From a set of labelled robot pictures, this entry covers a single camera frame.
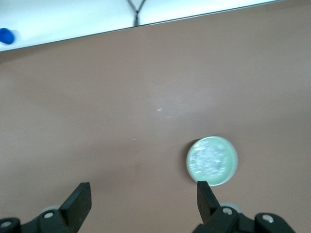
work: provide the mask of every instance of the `cable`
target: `cable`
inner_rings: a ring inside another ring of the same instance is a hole
[[[127,0],[128,3],[130,4],[131,8],[133,9],[134,13],[135,13],[135,20],[134,20],[134,27],[137,27],[139,25],[139,13],[145,3],[146,0],[142,0],[140,6],[138,9],[136,9],[136,6],[133,4],[133,2],[131,0]]]

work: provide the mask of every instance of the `round container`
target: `round container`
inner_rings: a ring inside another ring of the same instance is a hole
[[[209,186],[227,182],[238,166],[238,156],[233,145],[218,136],[203,138],[190,148],[187,169],[196,181],[206,181]]]

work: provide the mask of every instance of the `blue object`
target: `blue object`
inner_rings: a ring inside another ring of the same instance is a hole
[[[4,44],[10,45],[14,42],[14,34],[7,28],[0,29],[0,41]]]

